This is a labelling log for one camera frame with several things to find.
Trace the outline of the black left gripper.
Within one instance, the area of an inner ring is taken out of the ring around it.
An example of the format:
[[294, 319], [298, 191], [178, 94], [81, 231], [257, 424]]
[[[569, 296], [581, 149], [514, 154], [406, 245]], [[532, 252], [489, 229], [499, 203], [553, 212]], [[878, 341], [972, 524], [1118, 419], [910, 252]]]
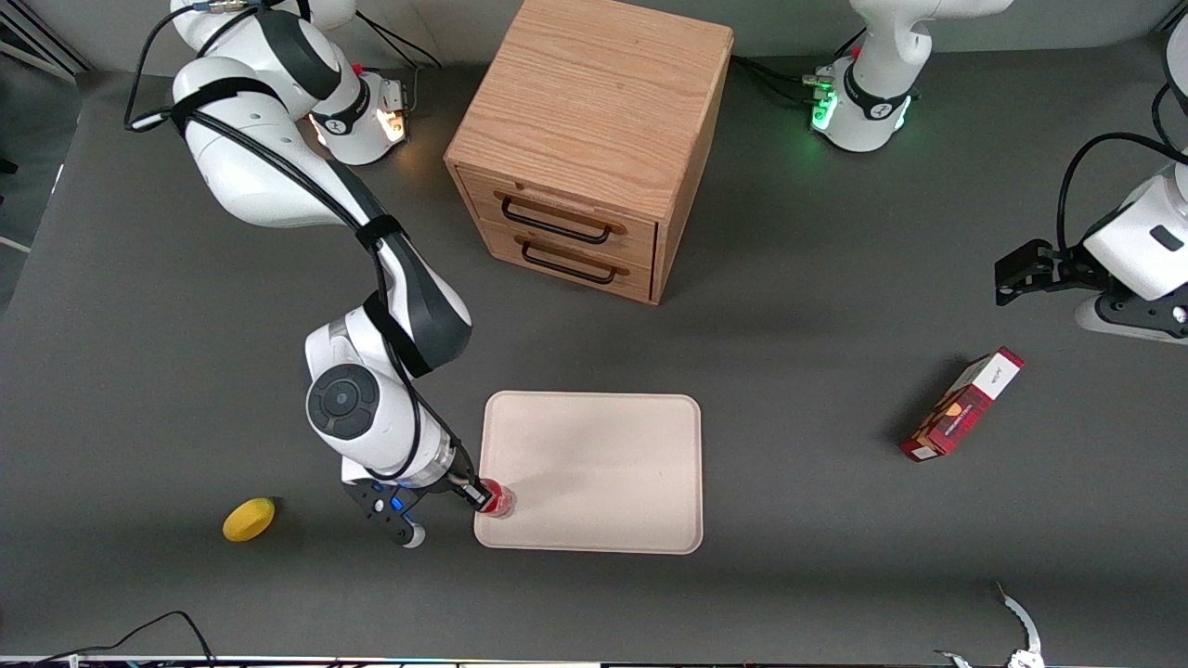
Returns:
[[1104, 291], [1102, 264], [1081, 244], [1054, 247], [1043, 239], [1032, 239], [997, 261], [997, 307], [1006, 307], [1026, 294], [1062, 290]]

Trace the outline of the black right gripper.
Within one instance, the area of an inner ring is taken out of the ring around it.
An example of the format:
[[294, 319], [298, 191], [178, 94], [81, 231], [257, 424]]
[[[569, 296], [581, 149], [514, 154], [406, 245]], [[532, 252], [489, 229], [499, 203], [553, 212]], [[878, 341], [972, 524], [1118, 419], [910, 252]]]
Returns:
[[443, 483], [448, 489], [466, 499], [472, 511], [488, 513], [494, 508], [494, 483], [479, 478], [469, 459], [454, 459], [446, 470]]

